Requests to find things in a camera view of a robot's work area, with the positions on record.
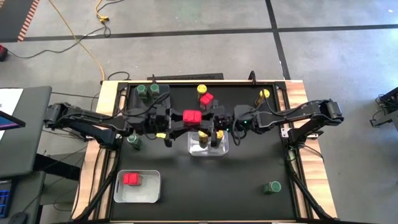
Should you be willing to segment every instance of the white tray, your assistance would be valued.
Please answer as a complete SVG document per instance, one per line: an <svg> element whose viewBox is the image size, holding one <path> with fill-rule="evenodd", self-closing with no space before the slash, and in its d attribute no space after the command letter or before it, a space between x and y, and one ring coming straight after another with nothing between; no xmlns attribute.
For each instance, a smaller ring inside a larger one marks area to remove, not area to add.
<svg viewBox="0 0 398 224"><path fill-rule="evenodd" d="M123 175L135 172L141 185L123 184ZM116 179L113 200L117 203L155 203L160 198L160 173L157 170L121 170Z"/></svg>

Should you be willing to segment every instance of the wooden table frame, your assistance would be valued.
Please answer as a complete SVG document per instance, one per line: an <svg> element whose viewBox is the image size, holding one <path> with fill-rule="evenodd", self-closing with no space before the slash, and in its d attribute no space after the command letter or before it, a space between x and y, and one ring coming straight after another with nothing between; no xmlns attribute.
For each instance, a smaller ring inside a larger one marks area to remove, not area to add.
<svg viewBox="0 0 398 224"><path fill-rule="evenodd" d="M127 83L127 81L103 82L96 109L97 113L102 113L107 115L113 114L119 82ZM128 81L128 83L140 83L140 84L151 83L151 82L152 81L147 81L147 80ZM217 83L217 84L251 83L251 82L252 82L251 80L159 80L157 81L157 83L204 83L204 84L205 83ZM308 101L303 81L301 80L258 80L257 81L257 83L259 84L272 83L272 82L285 82L287 90L287 98L289 100L291 108L294 108ZM284 99L281 93L282 92L278 90L280 107L282 110L284 110L285 109ZM120 99L119 102L120 102L120 107L123 107L124 99ZM298 128L301 125L303 125L305 122L306 121L295 122L294 126L295 128ZM317 140L309 139L307 140L306 145L320 152L320 147ZM308 190L316 199L316 201L322 206L324 211L326 211L332 217L337 217L335 206L329 188L328 178L326 176L325 166L323 165L322 159L318 155L304 149L301 149L299 153L302 161L303 173L305 176L305 182ZM91 193L91 198L93 198L98 190L102 167L104 165L104 155L105 155L105 150L100 149L97 142L92 141L88 143L86 156L81 171L79 198L77 198L76 194L76 199L75 199L76 210L72 216L73 218L79 216L79 214L83 211L83 209L88 205L88 202L90 201L89 200L90 193ZM113 158L114 158L114 153L112 153L109 158L108 170L106 174L109 173L112 167ZM297 171L297 160L294 161L293 163ZM301 191L297 186L295 186L295 188L297 193L297 202L298 202L300 215L302 218L307 218L307 213L306 213L307 208L305 206L303 195L301 194ZM103 195L101 206L99 208L98 218L105 218L108 199L109 199L109 187Z"/></svg>

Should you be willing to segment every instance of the monitor screen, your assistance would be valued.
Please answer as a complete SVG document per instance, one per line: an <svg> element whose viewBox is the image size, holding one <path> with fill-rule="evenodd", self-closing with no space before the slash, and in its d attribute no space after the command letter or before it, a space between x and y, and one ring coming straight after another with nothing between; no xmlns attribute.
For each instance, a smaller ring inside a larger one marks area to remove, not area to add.
<svg viewBox="0 0 398 224"><path fill-rule="evenodd" d="M25 127L25 122L0 111L0 131Z"/></svg>

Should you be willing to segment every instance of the table leg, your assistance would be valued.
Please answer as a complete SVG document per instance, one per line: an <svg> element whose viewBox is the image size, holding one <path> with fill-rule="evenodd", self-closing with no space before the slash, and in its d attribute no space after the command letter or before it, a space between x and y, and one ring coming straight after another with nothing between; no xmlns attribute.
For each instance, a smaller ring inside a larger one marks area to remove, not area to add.
<svg viewBox="0 0 398 224"><path fill-rule="evenodd" d="M36 154L33 170L42 170L47 174L54 174L66 179L79 181L79 167L60 162L41 154Z"/></svg>

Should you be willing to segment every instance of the wooden board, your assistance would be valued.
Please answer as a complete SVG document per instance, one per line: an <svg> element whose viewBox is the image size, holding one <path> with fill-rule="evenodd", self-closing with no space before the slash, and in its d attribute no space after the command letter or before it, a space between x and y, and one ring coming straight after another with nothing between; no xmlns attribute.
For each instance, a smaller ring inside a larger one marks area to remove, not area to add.
<svg viewBox="0 0 398 224"><path fill-rule="evenodd" d="M147 80L135 80L128 81L129 83L151 83L152 81ZM159 80L159 83L251 83L250 80ZM258 80L257 82L283 82L283 80ZM305 94L304 84L301 80L286 80L287 94L289 97L290 107L294 108L299 104L307 101L307 96ZM103 113L107 115L112 115L115 97L118 89L119 81L105 81L103 82L101 93L99 95L98 104L96 112ZM300 127L305 121L296 122L295 127ZM308 140L306 144L320 152L318 141ZM73 214L73 218L79 216L83 209L88 205L90 192L92 191L91 198L95 195L98 184L100 182L101 168L104 164L104 150L101 150L97 166L94 167L97 154L100 152L98 144L96 142L90 142L87 147L87 152L85 156L85 161L81 172L81 182L80 182L80 193L79 198L76 197L75 203L77 203L76 211ZM317 202L323 207L323 209L331 216L336 217L336 210L331 197L331 192L329 188L328 178L326 176L325 167L323 165L322 159L304 149L301 149L300 155L302 158L302 165L305 173L305 178L307 181L307 187ZM113 163L113 156L110 159L110 165ZM297 189L297 200L299 204L300 213L302 217L306 217L305 214L305 204L303 196ZM107 207L107 201L109 197L109 191L107 190L103 196L101 203L101 208L99 211L99 218L105 217L105 211Z"/></svg>

